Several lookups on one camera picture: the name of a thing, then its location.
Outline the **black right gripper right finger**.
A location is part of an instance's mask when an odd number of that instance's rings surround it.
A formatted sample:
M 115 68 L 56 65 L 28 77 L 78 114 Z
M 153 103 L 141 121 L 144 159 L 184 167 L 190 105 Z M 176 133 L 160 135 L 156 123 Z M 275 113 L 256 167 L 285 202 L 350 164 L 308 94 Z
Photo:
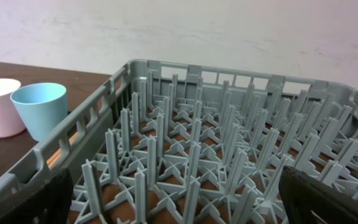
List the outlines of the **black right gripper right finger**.
M 283 167 L 278 188 L 289 223 L 358 223 L 358 201 L 292 166 Z

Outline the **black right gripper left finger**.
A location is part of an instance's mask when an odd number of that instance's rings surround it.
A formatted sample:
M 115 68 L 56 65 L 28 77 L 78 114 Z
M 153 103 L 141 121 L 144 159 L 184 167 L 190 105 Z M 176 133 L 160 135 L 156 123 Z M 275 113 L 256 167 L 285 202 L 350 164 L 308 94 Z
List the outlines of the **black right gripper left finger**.
M 0 202 L 0 223 L 66 223 L 73 180 L 64 168 Z

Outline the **light blue plastic cup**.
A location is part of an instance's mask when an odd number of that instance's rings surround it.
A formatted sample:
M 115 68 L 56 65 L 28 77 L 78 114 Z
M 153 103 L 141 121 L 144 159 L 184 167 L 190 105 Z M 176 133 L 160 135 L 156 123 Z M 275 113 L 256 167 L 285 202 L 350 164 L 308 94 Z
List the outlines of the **light blue plastic cup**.
M 67 89 L 59 83 L 35 83 L 10 95 L 35 141 L 42 141 L 68 115 Z

